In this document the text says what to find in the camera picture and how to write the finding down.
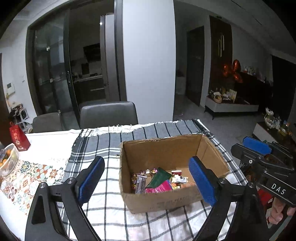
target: pink package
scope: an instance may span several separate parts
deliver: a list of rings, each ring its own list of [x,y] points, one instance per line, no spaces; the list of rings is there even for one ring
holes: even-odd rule
[[[172,190],[172,186],[168,180],[165,180],[157,188],[146,188],[145,190],[147,193],[166,192],[168,190]]]

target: blue gripper pad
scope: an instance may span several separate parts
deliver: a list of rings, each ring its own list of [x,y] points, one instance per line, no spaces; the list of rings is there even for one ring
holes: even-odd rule
[[[262,155],[270,154],[271,148],[268,144],[253,139],[251,137],[245,137],[242,141],[244,147],[249,148],[251,150],[257,151]]]
[[[189,159],[189,171],[205,202],[214,206],[217,202],[215,189],[193,157]]]
[[[96,156],[87,169],[83,169],[79,175],[83,178],[83,182],[79,185],[78,202],[80,206],[87,203],[91,198],[103,172],[105,170],[105,161],[101,156]]]

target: blue textured pad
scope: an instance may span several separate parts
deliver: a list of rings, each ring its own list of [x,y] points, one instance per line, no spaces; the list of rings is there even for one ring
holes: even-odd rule
[[[244,147],[257,151],[262,155],[271,153],[271,148],[268,146],[268,144],[258,141],[256,139],[253,139],[251,137],[245,137],[242,141],[242,144]]]
[[[205,202],[209,203],[211,206],[214,206],[217,202],[215,190],[193,157],[189,160],[189,171]]]
[[[82,206],[91,198],[103,172],[105,170],[104,158],[100,157],[94,168],[91,170],[85,181],[79,187],[78,202]]]

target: plaid cloth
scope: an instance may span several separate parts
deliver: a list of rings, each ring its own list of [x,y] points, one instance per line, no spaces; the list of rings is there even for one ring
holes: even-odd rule
[[[114,126],[82,130],[76,139],[65,169],[63,181],[76,177],[87,168],[96,155],[105,159],[105,171],[88,203],[82,206],[89,222],[102,240],[192,240],[206,220],[211,206],[203,201],[172,210],[132,214],[124,204],[119,189],[119,145],[122,141],[164,138],[200,133],[192,120],[136,126]],[[207,137],[220,150],[230,167],[227,179],[234,184],[246,184],[246,179],[231,156],[208,130]],[[235,210],[232,203],[219,234],[225,238]],[[59,208],[70,239],[76,240],[64,208]]]

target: metal bolt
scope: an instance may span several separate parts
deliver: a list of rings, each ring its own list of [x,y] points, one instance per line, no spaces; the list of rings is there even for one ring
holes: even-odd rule
[[[248,182],[247,184],[250,188],[254,188],[256,186],[253,182]]]
[[[45,187],[45,183],[40,183],[40,184],[39,184],[39,187],[40,187],[40,188],[44,188],[44,187]]]
[[[224,177],[219,178],[219,182],[222,183],[222,184],[225,184],[226,181],[227,181],[227,179],[224,178]]]
[[[74,182],[74,180],[75,180],[75,178],[70,177],[70,178],[67,179],[67,183],[68,183],[68,184],[71,184],[71,183]]]

